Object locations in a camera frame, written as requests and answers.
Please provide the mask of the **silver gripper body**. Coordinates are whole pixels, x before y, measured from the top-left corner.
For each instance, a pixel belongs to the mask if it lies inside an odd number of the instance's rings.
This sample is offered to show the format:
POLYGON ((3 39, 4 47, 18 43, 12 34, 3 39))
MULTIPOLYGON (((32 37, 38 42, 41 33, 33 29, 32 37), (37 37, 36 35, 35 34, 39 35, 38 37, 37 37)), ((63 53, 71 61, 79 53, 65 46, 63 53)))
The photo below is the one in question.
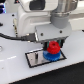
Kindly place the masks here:
POLYGON ((35 27, 35 37, 37 42, 47 42, 50 40, 63 39, 71 34, 71 25, 67 23, 65 28, 57 28, 53 24, 39 25, 35 27))

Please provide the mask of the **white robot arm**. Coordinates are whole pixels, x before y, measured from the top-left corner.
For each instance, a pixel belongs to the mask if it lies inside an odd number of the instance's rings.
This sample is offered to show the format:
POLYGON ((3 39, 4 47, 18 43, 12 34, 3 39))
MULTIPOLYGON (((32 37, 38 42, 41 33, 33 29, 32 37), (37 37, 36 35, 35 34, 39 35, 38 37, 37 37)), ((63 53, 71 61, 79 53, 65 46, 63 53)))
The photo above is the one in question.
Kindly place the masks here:
POLYGON ((69 15, 78 0, 19 0, 17 34, 22 41, 48 42, 72 32, 69 15))

